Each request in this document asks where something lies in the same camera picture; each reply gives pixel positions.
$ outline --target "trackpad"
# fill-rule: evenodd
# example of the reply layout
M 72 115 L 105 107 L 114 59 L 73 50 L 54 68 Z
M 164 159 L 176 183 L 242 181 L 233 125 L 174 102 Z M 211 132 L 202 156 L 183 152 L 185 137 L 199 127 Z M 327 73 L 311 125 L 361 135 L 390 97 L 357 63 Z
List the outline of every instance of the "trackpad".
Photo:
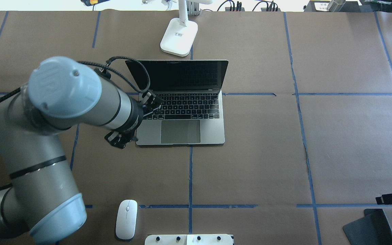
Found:
M 199 120 L 176 120 L 161 122 L 162 144 L 200 143 Z

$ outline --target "lamp base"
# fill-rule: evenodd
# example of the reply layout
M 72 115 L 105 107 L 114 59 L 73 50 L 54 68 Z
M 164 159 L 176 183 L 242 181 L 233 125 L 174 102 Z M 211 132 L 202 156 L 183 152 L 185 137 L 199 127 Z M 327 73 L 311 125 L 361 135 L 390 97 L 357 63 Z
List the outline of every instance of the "lamp base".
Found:
M 180 57 L 187 56 L 192 48 L 198 30 L 197 23 L 187 21 L 187 26 L 179 24 L 179 18 L 170 20 L 160 48 L 165 53 L 174 54 Z

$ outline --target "laptop keyboard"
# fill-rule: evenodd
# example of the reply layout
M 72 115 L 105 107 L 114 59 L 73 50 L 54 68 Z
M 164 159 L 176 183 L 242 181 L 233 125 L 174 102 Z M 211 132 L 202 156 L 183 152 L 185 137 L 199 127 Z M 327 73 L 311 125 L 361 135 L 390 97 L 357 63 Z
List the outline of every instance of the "laptop keyboard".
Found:
M 157 94 L 164 99 L 161 108 L 144 119 L 216 119 L 219 118 L 217 93 Z

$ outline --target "keyboard key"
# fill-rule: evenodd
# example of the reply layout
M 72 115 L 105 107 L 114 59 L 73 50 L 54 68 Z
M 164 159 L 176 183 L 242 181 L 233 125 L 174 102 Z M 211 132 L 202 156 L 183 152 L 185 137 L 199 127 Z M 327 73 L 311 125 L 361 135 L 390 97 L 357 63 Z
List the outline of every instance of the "keyboard key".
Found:
M 165 119 L 191 119 L 190 115 L 165 115 Z

